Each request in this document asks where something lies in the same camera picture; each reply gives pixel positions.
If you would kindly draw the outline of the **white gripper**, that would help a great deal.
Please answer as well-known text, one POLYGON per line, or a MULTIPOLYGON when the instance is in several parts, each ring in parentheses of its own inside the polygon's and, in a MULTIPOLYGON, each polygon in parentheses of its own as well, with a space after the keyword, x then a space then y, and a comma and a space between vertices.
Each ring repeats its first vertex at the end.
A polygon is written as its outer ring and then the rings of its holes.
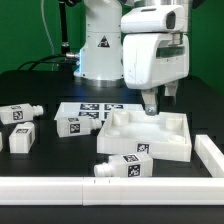
POLYGON ((174 97, 178 89, 175 80, 189 73, 188 37, 173 44, 172 34, 128 34, 123 41, 123 68, 127 87, 142 90, 145 113, 154 116, 157 91, 151 88, 165 84, 165 95, 174 97))

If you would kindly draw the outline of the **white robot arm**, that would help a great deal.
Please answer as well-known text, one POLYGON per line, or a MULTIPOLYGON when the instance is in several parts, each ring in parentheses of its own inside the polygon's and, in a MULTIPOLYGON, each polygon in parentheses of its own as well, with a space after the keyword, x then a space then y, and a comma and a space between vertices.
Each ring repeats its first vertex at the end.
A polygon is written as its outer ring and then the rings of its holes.
POLYGON ((206 0, 84 0, 86 40, 75 80, 121 83, 141 91, 145 112, 158 113, 157 92, 175 96, 189 74, 191 11, 206 0))

